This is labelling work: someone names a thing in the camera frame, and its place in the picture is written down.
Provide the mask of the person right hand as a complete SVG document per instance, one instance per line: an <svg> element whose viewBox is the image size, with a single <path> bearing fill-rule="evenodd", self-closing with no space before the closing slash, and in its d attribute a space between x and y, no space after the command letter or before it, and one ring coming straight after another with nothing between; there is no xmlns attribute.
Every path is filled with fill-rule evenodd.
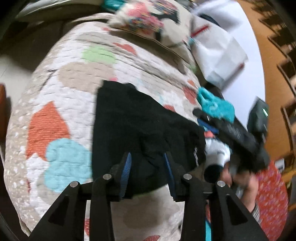
<svg viewBox="0 0 296 241"><path fill-rule="evenodd" d="M230 162L227 162L220 174L219 180L224 181L229 187L232 184L235 184L243 190L240 200L250 212L257 208L256 196L259 184L258 179L254 173L243 171L237 173L236 175L231 175Z"/></svg>

